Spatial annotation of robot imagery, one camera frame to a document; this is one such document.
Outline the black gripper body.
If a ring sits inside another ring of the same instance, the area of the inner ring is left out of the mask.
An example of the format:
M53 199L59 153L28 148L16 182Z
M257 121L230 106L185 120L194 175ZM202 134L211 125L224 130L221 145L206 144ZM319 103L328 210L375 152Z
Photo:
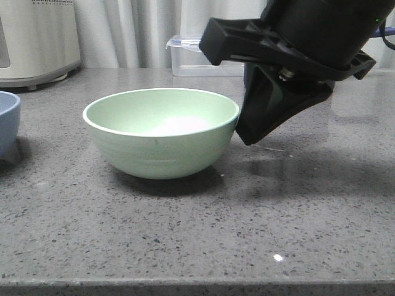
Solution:
M261 18L210 19L199 48L213 65L277 64L341 81L375 64L357 59L376 30L375 9L374 1L269 1Z

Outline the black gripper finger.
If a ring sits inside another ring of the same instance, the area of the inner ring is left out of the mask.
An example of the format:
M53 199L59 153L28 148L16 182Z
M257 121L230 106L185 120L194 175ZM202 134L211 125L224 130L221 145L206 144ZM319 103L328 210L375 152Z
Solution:
M277 65L255 64L253 69L236 125L238 136L248 146L299 112L327 100L333 92L329 80L303 73L288 78Z

